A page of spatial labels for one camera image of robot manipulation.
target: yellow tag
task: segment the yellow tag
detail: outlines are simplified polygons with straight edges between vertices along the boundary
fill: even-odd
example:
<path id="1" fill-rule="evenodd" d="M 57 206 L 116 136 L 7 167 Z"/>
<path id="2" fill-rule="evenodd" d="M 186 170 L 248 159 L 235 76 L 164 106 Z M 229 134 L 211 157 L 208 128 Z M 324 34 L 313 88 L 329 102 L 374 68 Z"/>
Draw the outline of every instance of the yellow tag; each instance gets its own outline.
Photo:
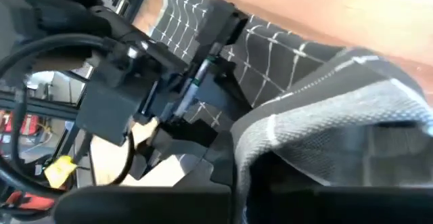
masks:
<path id="1" fill-rule="evenodd" d="M 76 167 L 77 165 L 72 163 L 70 156 L 60 156 L 58 160 L 44 170 L 44 173 L 50 186 L 59 188 L 66 182 Z"/>

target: wooden floor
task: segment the wooden floor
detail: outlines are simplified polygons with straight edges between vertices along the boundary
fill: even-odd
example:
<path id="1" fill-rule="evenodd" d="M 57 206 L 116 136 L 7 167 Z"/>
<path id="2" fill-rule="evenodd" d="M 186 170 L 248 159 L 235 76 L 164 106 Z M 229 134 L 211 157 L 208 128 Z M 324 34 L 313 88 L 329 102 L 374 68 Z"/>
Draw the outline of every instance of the wooden floor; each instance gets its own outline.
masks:
<path id="1" fill-rule="evenodd" d="M 228 1 L 307 39 L 377 51 L 416 78 L 433 104 L 433 0 Z M 145 0 L 135 26 L 148 32 L 155 25 L 161 7 L 162 0 Z M 136 137 L 147 137 L 150 131 L 136 129 Z M 119 149 L 97 139 L 92 152 L 97 152 L 93 157 L 98 183 L 113 180 L 126 158 L 126 146 Z M 155 173 L 156 176 L 142 181 L 129 177 L 125 184 L 172 185 L 182 176 L 172 162 L 163 167 L 160 175 Z"/>

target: wooden surface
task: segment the wooden surface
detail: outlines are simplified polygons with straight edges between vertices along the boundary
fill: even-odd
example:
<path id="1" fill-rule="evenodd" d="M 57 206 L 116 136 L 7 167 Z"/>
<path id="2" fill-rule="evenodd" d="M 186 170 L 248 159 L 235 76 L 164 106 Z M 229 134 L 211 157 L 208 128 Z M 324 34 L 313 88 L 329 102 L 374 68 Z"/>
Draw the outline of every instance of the wooden surface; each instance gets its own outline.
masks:
<path id="1" fill-rule="evenodd" d="M 424 88 L 433 103 L 433 0 L 227 0 L 306 39 L 330 45 L 368 47 L 398 64 Z M 162 0 L 145 0 L 134 25 L 148 32 L 155 25 Z M 146 137 L 151 129 L 136 129 Z M 126 146 L 97 139 L 92 152 L 98 183 L 117 176 Z M 183 175 L 175 160 L 149 179 L 127 185 L 172 185 Z"/>

